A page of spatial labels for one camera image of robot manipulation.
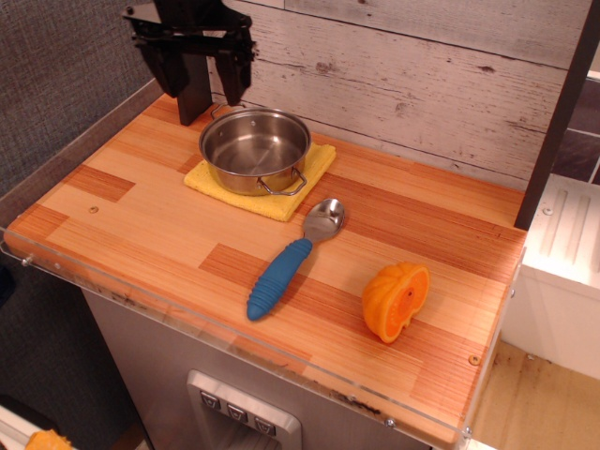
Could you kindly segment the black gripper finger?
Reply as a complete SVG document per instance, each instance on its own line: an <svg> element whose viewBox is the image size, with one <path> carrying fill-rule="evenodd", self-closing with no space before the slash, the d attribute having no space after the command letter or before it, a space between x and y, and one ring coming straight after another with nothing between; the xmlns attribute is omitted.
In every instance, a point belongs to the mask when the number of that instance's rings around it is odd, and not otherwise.
<svg viewBox="0 0 600 450"><path fill-rule="evenodd" d="M168 46L147 44L140 51L163 92L177 98L188 85L188 71L181 53Z"/></svg>
<svg viewBox="0 0 600 450"><path fill-rule="evenodd" d="M227 104L238 105L251 86L251 64L254 54L220 53L214 59Z"/></svg>

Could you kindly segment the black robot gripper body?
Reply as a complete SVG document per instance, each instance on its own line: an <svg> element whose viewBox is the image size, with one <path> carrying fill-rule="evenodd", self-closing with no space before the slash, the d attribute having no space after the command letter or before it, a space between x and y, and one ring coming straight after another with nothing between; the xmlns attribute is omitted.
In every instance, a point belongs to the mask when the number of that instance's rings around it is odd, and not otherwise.
<svg viewBox="0 0 600 450"><path fill-rule="evenodd" d="M134 45L159 59L181 53L254 59L252 20L221 1L149 1L122 13Z"/></svg>

